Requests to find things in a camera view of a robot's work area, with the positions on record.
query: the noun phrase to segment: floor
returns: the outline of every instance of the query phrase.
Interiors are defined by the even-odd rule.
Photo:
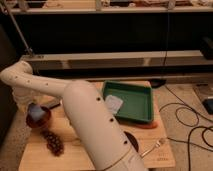
[[[213,120],[213,115],[208,115],[203,108],[198,97],[194,93],[191,84],[172,84],[168,87],[177,94],[185,102],[193,106],[206,118]],[[156,98],[159,108],[171,102],[179,102],[174,95],[172,95],[165,87],[160,87],[154,90],[154,97]],[[182,125],[175,117],[175,110],[177,105],[171,105],[161,111],[162,119],[165,123],[165,128],[168,137],[187,140],[187,135],[192,129]],[[193,124],[196,122],[195,115],[187,110],[182,110],[179,114],[180,120],[184,123]],[[199,125],[212,126],[213,124],[200,119]],[[25,125],[24,114],[18,112],[15,116],[10,131],[5,139],[5,142],[0,149],[0,171],[16,171],[23,154],[27,137],[30,134],[30,129]],[[212,132],[208,131],[205,135],[207,141],[213,144]],[[192,134],[192,142],[202,145],[207,148],[201,139],[201,130],[196,130]],[[157,171],[185,171],[188,170],[187,160],[187,145],[171,141],[172,150],[176,159],[175,168],[156,169]],[[192,171],[212,171],[213,170],[213,153],[202,150],[198,147],[191,146],[191,164]]]

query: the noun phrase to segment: cable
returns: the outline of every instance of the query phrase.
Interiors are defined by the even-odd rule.
[[[166,52],[165,52],[165,56],[162,63],[161,79],[163,79],[164,77],[166,60],[168,57],[169,38],[170,38],[170,14],[169,14],[169,11],[167,10],[167,32],[166,32],[166,49],[165,49]]]
[[[206,138],[205,138],[205,134],[206,134],[207,131],[213,132],[213,126],[210,126],[210,127],[198,126],[198,125],[199,125],[199,122],[200,122],[199,117],[201,117],[202,119],[204,119],[204,120],[206,120],[206,121],[208,121],[208,122],[210,122],[210,123],[213,123],[213,120],[210,120],[210,119],[206,118],[206,117],[203,116],[200,112],[198,112],[196,109],[194,109],[194,108],[191,107],[189,104],[187,104],[184,100],[182,100],[180,97],[178,97],[171,89],[169,89],[168,86],[165,85],[165,88],[166,88],[172,95],[174,95],[181,103],[180,103],[180,102],[168,103],[168,104],[162,106],[162,107],[160,108],[159,111],[162,111],[163,109],[165,109],[166,107],[168,107],[168,106],[170,106],[170,105],[180,105],[180,107],[178,107],[178,108],[175,110],[175,116],[176,116],[177,121],[180,122],[180,123],[181,123],[182,125],[184,125],[184,126],[193,127],[193,128],[190,130],[189,134],[188,134],[187,141],[177,140],[177,139],[168,137],[169,140],[174,141],[174,142],[178,142],[178,143],[187,143],[188,171],[191,171],[191,151],[190,151],[190,145],[194,145],[194,146],[199,147],[199,148],[201,148],[201,149],[203,149],[203,150],[207,150],[207,151],[209,151],[209,152],[213,152],[213,149],[208,149],[208,148],[205,148],[205,147],[200,146],[200,145],[198,145],[198,144],[192,143],[192,142],[191,142],[191,135],[192,135],[192,133],[193,133],[195,130],[201,129],[201,128],[202,128],[203,131],[202,131],[202,133],[201,133],[201,138],[202,138],[203,142],[204,142],[208,147],[213,148],[213,145],[210,144],[210,143],[206,140]],[[192,112],[193,114],[195,114],[196,120],[197,120],[196,123],[194,123],[194,124],[192,124],[192,125],[190,125],[190,124],[188,124],[188,123],[184,123],[184,122],[179,118],[179,115],[178,115],[179,111],[181,111],[181,110],[188,110],[188,111]]]
[[[196,130],[196,129],[200,129],[200,128],[203,128],[204,131],[203,132],[206,132],[206,130],[211,130],[212,131],[212,128],[213,126],[211,127],[205,127],[205,126],[197,126],[197,127],[194,127],[192,128],[192,130],[189,132],[189,135],[188,135],[188,140],[187,140],[187,154],[188,154],[188,170],[191,171],[191,155],[190,155],[190,139],[191,139],[191,135],[192,133]]]
[[[187,144],[187,143],[188,143],[187,141],[177,140],[177,139],[173,139],[173,138],[171,138],[171,137],[167,137],[167,139],[169,139],[169,140],[171,140],[171,141],[174,141],[174,142],[177,142],[177,143],[183,143],[183,144]],[[201,146],[201,145],[198,145],[198,144],[195,144],[195,143],[193,143],[193,142],[190,142],[190,145],[193,145],[193,146],[195,146],[195,147],[198,147],[198,148],[200,148],[200,149],[203,149],[203,150],[206,150],[206,151],[209,151],[209,152],[213,152],[213,150],[208,149],[208,148],[205,148],[205,147],[203,147],[203,146]]]
[[[167,8],[167,31],[166,31],[166,40],[165,40],[165,56],[163,58],[163,63],[161,66],[162,69],[160,71],[160,78],[149,80],[152,88],[159,88],[162,85],[166,84],[166,80],[164,80],[164,73],[165,73],[165,67],[166,67],[166,60],[168,57],[169,38],[170,38],[170,13]]]
[[[208,119],[208,118],[206,118],[205,116],[203,116],[200,112],[198,112],[197,110],[195,110],[193,107],[191,107],[189,104],[187,104],[185,101],[183,101],[180,97],[178,97],[173,91],[171,91],[170,89],[169,89],[169,87],[168,86],[166,86],[165,85],[165,88],[171,93],[171,94],[173,94],[178,100],[180,100],[183,104],[181,104],[181,105],[185,105],[185,106],[187,106],[188,108],[190,108],[196,115],[199,115],[201,118],[203,118],[204,120],[206,120],[206,121],[208,121],[208,122],[210,122],[210,123],[213,123],[213,120],[211,120],[211,119]]]

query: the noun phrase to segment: wooden plank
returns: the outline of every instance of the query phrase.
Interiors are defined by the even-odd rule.
[[[47,0],[46,9],[95,9],[95,0]]]
[[[127,82],[135,84],[143,84],[149,86],[148,82],[137,81]],[[94,85],[100,90],[102,83],[95,82]],[[42,102],[50,100],[52,97],[45,97]],[[46,141],[40,133],[32,131],[29,137],[26,149],[24,151],[19,170],[34,171],[39,170],[94,170],[94,166],[90,161],[84,147],[81,144],[74,129],[70,126],[68,119],[64,114],[63,108],[57,107],[52,110],[52,124],[50,130],[60,135],[65,145],[65,152],[60,157],[54,157],[46,148]],[[132,133],[138,140],[139,153],[152,148],[160,138],[166,138],[166,132],[161,120],[158,107],[154,103],[154,120],[159,124],[155,129],[141,129],[131,124],[122,124],[124,131]],[[169,141],[160,148],[151,152],[144,157],[144,164],[148,168],[173,167],[175,160],[171,151]]]

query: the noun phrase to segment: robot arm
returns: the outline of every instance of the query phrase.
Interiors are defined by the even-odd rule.
[[[3,82],[62,98],[65,113],[81,139],[96,170],[145,171],[135,151],[104,100],[89,82],[33,76],[31,66],[20,61],[0,74]]]

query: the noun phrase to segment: green tray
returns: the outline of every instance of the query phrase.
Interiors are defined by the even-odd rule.
[[[105,81],[102,93],[104,99],[113,95],[123,100],[116,118],[139,123],[149,123],[153,120],[153,97],[150,87]]]

